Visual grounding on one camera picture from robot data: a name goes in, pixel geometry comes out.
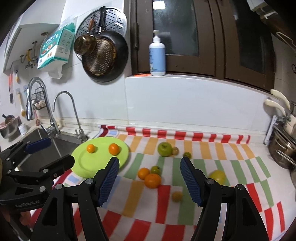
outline lime green oval plate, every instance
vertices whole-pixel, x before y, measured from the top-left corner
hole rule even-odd
[[[128,159],[129,153],[126,143],[115,137],[99,137],[82,143],[72,152],[75,159],[72,171],[80,177],[93,178],[97,171],[104,169],[110,158],[113,157],[108,150],[112,143],[116,143],[120,147],[120,153],[116,157],[119,159],[119,167],[122,167]],[[89,144],[95,146],[94,153],[89,153],[86,150]]]

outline orange fruit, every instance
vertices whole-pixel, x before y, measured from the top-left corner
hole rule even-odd
[[[94,151],[95,151],[95,146],[93,145],[93,144],[89,144],[89,145],[87,145],[87,147],[86,147],[86,150],[89,152],[89,153],[94,153]]]
[[[120,153],[119,146],[116,143],[110,144],[110,146],[109,146],[109,153],[111,155],[114,155],[114,156],[118,155]]]
[[[150,170],[148,168],[141,168],[139,171],[138,171],[138,177],[141,179],[141,180],[144,180],[145,177],[150,173]]]
[[[161,183],[161,177],[155,173],[150,173],[145,177],[144,183],[148,188],[157,188]]]

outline green and white tissue pack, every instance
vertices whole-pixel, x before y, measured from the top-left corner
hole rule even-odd
[[[75,24],[60,25],[43,41],[37,68],[55,79],[62,77],[62,65],[69,60],[75,35]]]

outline bolt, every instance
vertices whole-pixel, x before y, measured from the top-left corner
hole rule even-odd
[[[88,178],[85,180],[86,184],[92,184],[94,182],[94,180],[92,178]]]
[[[39,191],[44,192],[45,189],[46,189],[45,186],[41,186],[41,187],[39,188]]]
[[[61,189],[62,187],[63,187],[63,185],[59,183],[59,184],[56,184],[55,189],[59,190],[59,189]]]
[[[237,188],[238,188],[239,190],[244,190],[244,185],[242,185],[242,184],[237,184]]]
[[[214,183],[215,183],[214,179],[211,179],[211,178],[208,178],[208,179],[207,179],[207,184],[212,185],[212,184],[214,184]]]

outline kitchen sink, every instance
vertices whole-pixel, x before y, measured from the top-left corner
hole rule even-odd
[[[42,129],[36,129],[23,139],[23,142],[35,142],[48,137]],[[50,147],[29,156],[19,165],[20,171],[38,172],[39,169],[67,154],[72,154],[81,142],[73,135],[61,133],[57,137],[51,137]]]

